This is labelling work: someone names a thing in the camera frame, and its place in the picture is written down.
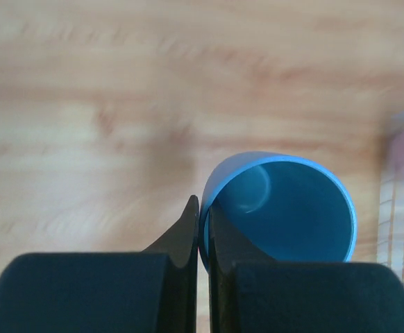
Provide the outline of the blue plastic cup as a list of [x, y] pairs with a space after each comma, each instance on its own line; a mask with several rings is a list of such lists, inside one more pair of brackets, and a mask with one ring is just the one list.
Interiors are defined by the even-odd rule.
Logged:
[[357, 241], [357, 214], [339, 178], [299, 156], [249, 151], [230, 156], [203, 190], [199, 253], [209, 259], [209, 216], [220, 204], [228, 220], [278, 260], [348, 262]]

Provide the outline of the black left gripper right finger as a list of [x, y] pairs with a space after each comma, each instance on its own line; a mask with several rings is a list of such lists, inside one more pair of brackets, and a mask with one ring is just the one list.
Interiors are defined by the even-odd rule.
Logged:
[[404, 332], [404, 286], [373, 263], [279, 262], [209, 211], [213, 332]]

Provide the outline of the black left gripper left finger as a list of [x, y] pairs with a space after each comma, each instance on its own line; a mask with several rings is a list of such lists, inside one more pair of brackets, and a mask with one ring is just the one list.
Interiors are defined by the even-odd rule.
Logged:
[[0, 275], [0, 332], [194, 332], [199, 200], [140, 252], [26, 253]]

